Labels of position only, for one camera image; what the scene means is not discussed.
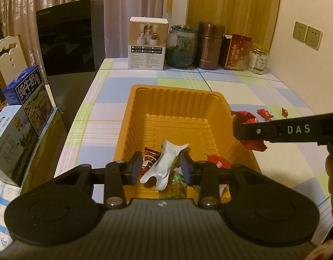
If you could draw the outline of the orange plastic tray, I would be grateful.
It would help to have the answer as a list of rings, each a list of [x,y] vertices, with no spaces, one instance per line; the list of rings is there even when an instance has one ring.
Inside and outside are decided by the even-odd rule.
[[[131,88],[114,159],[127,161],[145,147],[160,151],[166,139],[176,145],[188,143],[194,161],[216,154],[259,172],[253,152],[234,138],[232,121],[231,108],[218,92],[136,84]]]

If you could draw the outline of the blue patterned side cloth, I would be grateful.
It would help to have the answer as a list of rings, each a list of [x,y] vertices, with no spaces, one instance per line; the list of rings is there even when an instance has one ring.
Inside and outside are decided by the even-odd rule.
[[[19,196],[21,189],[6,184],[0,180],[0,252],[12,243],[12,238],[6,228],[4,214],[9,203]]]

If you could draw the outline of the large red snack bag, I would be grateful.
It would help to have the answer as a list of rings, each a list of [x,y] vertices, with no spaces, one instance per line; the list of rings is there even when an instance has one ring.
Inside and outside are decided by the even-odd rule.
[[[231,111],[233,118],[233,135],[248,150],[264,152],[267,146],[259,139],[256,132],[258,123],[255,115],[246,111]]]

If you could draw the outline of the black appliance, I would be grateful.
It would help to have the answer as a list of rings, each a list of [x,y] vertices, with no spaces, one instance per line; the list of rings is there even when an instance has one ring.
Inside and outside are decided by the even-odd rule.
[[[36,13],[47,76],[97,72],[105,59],[104,1],[78,0]]]

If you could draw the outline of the green glass jar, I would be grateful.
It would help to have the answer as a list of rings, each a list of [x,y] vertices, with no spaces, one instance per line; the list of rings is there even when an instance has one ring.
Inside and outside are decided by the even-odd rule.
[[[197,31],[187,25],[172,25],[167,35],[165,60],[177,69],[190,67],[195,59]]]

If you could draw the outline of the red gift bag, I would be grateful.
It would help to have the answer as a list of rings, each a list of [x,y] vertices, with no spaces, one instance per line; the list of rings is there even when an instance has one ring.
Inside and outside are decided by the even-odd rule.
[[[236,71],[244,70],[251,41],[251,38],[243,35],[225,35],[219,62],[222,68]]]

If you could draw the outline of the red candy packet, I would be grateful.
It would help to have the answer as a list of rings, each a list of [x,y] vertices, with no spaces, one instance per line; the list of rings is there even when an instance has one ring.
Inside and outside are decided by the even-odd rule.
[[[257,114],[265,120],[270,120],[274,117],[274,115],[270,114],[266,109],[258,109]]]

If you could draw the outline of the blue milk carton box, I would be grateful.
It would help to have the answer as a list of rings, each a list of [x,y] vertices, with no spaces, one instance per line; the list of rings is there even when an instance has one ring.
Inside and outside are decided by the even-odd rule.
[[[53,111],[38,65],[23,70],[2,90],[9,105],[21,105],[33,128],[40,135]]]

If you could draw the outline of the mauve curtain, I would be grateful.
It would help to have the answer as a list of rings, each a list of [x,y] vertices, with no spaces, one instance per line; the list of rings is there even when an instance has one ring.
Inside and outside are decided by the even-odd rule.
[[[163,0],[0,0],[2,29],[20,36],[29,65],[52,69],[75,61],[96,70],[128,55],[129,20],[159,18]]]

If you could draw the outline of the brown metal thermos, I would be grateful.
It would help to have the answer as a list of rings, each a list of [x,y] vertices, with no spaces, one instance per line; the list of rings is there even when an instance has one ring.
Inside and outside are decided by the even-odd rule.
[[[210,22],[200,22],[195,65],[205,70],[216,70],[225,27]]]

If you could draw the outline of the double wall socket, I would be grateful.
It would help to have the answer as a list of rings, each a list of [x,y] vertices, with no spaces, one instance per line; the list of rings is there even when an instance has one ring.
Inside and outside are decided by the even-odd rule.
[[[292,37],[314,50],[319,50],[322,36],[323,33],[316,28],[307,26],[298,21],[294,24]]]

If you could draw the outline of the white snack wrapper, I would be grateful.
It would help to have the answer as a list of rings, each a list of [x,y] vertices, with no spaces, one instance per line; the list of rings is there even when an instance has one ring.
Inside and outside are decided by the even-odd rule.
[[[177,161],[180,152],[188,147],[188,143],[184,145],[175,145],[166,139],[162,142],[162,152],[158,160],[153,166],[142,176],[140,183],[145,184],[149,179],[156,179],[156,189],[163,191],[168,183],[171,167]]]

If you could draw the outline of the light blue milk box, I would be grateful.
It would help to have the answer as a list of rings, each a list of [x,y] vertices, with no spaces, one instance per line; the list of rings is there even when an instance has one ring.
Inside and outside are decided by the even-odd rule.
[[[38,138],[23,106],[0,111],[0,180],[21,186],[28,159]]]

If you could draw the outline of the brown red snack packet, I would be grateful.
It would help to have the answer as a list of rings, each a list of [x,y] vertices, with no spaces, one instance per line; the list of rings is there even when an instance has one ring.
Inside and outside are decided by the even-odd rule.
[[[160,152],[145,147],[143,161],[142,161],[141,175],[144,175],[155,164],[155,162],[157,162],[160,155],[161,155]]]

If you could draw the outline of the white product box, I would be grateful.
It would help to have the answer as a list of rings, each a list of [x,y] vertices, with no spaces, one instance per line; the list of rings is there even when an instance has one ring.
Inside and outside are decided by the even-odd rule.
[[[130,69],[163,70],[169,23],[165,18],[131,17],[128,35]]]

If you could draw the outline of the checkered tablecloth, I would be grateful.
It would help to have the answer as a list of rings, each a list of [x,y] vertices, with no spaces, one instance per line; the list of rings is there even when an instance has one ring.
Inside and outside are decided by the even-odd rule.
[[[75,116],[56,175],[80,165],[103,168],[129,160],[146,148],[161,151],[166,141],[184,146],[195,161],[216,154],[231,164],[261,172],[307,197],[320,211],[313,235],[321,245],[333,226],[328,151],[316,143],[267,143],[251,151],[233,136],[233,112],[267,110],[274,120],[282,110],[291,119],[312,111],[271,73],[192,68],[131,69],[124,58],[105,59]]]

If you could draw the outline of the small red candy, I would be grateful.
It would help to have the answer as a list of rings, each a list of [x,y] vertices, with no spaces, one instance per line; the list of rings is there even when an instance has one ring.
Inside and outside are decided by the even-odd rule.
[[[288,111],[287,111],[285,108],[282,108],[282,110],[281,110],[281,114],[282,114],[282,116],[283,116],[284,118],[287,118],[288,115],[289,115]]]

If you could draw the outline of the white wooden chair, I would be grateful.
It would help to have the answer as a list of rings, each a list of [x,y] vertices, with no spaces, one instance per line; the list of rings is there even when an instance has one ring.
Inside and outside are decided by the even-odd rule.
[[[4,87],[10,84],[28,67],[20,35],[7,36],[0,40],[0,72]]]

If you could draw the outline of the clear plastic snack jar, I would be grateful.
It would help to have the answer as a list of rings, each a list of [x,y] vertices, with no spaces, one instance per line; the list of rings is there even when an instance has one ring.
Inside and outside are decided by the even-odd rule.
[[[249,71],[262,75],[269,57],[269,48],[253,42],[250,46],[247,68]]]

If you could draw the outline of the yellow wooden panel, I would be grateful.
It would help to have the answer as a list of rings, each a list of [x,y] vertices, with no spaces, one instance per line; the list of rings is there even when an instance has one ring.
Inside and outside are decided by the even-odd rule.
[[[198,28],[200,21],[225,27],[227,35],[238,34],[271,47],[280,0],[188,0],[186,24]]]

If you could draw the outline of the green yellow candy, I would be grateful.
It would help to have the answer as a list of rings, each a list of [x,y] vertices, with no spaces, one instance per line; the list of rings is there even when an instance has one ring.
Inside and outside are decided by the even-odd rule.
[[[171,198],[183,199],[186,198],[186,182],[183,175],[176,173],[172,180]]]

